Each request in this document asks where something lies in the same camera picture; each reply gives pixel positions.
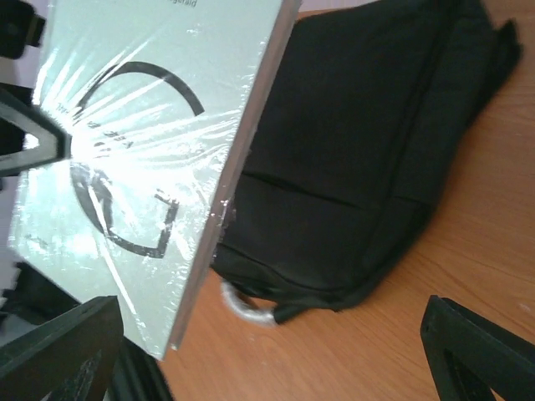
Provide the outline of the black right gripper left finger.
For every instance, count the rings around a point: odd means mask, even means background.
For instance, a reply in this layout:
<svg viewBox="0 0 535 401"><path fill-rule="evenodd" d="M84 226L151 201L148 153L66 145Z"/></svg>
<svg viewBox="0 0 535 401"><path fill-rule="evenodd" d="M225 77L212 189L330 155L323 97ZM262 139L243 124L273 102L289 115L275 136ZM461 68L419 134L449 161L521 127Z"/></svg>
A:
<svg viewBox="0 0 535 401"><path fill-rule="evenodd" d="M1 347L1 399L102 400L123 333L115 296L36 327Z"/></svg>

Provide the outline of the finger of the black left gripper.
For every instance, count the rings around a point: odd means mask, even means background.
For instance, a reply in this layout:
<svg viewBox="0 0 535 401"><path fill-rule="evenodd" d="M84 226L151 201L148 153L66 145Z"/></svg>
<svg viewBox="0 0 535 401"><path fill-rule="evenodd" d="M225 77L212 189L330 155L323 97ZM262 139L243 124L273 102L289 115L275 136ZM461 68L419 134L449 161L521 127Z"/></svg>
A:
<svg viewBox="0 0 535 401"><path fill-rule="evenodd" d="M1 177L72 158L73 123L20 99L28 90L1 87Z"/></svg>

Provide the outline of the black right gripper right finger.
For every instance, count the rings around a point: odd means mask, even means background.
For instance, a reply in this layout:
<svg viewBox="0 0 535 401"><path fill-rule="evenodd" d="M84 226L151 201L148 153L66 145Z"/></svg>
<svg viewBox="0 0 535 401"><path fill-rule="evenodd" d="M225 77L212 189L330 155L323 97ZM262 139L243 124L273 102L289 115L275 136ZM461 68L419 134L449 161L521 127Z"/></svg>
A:
<svg viewBox="0 0 535 401"><path fill-rule="evenodd" d="M420 337L439 399L534 399L534 345L494 322L432 295Z"/></svg>

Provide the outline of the black student backpack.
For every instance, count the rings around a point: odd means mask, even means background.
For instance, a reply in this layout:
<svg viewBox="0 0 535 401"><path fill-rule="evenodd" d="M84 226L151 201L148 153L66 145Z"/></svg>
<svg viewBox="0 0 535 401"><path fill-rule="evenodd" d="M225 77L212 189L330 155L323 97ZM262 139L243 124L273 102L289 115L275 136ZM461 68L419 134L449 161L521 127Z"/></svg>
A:
<svg viewBox="0 0 535 401"><path fill-rule="evenodd" d="M376 1L299 20L213 270L241 318L361 303L427 227L461 139L522 57L481 1Z"/></svg>

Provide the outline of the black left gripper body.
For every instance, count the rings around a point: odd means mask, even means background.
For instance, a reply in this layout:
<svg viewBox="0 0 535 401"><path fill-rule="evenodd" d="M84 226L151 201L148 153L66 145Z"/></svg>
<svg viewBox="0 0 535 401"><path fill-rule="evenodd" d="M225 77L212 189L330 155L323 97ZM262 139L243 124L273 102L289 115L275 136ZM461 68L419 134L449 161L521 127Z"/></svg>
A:
<svg viewBox="0 0 535 401"><path fill-rule="evenodd" d="M26 47L41 47L46 19L30 3L2 0L0 18L3 58L21 58Z"/></svg>

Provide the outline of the grey paperback book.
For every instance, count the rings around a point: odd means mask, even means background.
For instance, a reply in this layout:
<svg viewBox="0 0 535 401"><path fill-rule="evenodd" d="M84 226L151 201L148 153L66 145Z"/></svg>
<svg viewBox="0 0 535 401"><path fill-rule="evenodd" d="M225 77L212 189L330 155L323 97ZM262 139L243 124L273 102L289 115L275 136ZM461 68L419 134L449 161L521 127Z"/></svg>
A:
<svg viewBox="0 0 535 401"><path fill-rule="evenodd" d="M297 1L52 1L33 106L71 138L24 172L8 246L71 297L115 296L162 359L185 331Z"/></svg>

